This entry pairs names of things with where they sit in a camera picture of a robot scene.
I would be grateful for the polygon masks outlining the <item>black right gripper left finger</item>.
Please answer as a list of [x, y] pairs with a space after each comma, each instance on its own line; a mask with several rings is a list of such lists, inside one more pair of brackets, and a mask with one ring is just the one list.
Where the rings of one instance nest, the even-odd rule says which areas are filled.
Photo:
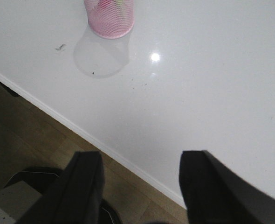
[[96, 224], [103, 187], [100, 153], [76, 152], [60, 177], [17, 223]]

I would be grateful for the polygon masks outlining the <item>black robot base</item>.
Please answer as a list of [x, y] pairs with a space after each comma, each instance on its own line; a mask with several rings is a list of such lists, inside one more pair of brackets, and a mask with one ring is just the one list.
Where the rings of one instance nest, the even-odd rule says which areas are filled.
[[[9, 187], [20, 181], [24, 181], [30, 187], [44, 194], [48, 187], [61, 175], [62, 169], [50, 167], [29, 167], [15, 173], [4, 186]], [[114, 208], [102, 200], [99, 209], [99, 224], [121, 224], [122, 220]]]

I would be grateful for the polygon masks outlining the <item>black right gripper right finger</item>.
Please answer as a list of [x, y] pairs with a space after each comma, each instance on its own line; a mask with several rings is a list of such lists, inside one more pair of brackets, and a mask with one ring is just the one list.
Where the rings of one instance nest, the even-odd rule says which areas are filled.
[[179, 185], [191, 224], [275, 224], [275, 199], [203, 151], [184, 151]]

